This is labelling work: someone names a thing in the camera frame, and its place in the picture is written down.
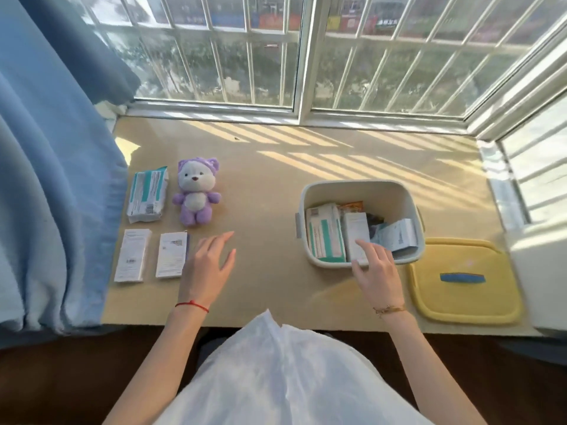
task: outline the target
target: wooden desk surface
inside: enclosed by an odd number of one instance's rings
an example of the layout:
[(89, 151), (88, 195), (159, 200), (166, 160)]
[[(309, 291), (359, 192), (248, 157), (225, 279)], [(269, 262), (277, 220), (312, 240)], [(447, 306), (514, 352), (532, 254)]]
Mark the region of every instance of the wooden desk surface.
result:
[[(115, 136), (136, 171), (169, 166), (161, 221), (120, 228), (111, 280), (124, 229), (149, 228), (152, 239), (143, 283), (110, 282), (104, 323), (162, 325), (177, 298), (179, 280), (155, 279), (159, 236), (182, 231), (177, 162), (196, 156), (220, 161), (209, 225), (190, 228), (190, 247), (203, 236), (235, 231), (229, 248), (237, 265), (212, 307), (206, 326), (242, 327), (270, 309), (279, 323), (314, 330), (383, 331), (350, 271), (309, 264), (295, 236), (303, 187), (321, 179), (392, 178), (411, 191), (428, 237), (481, 238), (504, 247), (502, 227), (474, 141), (459, 136), (364, 132), (300, 127), (122, 118)], [(399, 267), (404, 288), (407, 274)], [(450, 325), (408, 308), (427, 333), (538, 335), (524, 316), (512, 326)]]

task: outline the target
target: stuffed toy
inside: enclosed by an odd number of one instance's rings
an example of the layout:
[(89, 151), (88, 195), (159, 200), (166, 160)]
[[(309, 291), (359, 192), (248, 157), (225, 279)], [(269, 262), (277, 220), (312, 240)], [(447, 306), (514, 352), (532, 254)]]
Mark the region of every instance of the stuffed toy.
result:
[(218, 167), (216, 158), (193, 158), (179, 162), (177, 182), (182, 192), (174, 195), (173, 202), (181, 206), (179, 220), (186, 227), (211, 221), (211, 204), (221, 201), (218, 192), (211, 192), (216, 183)]

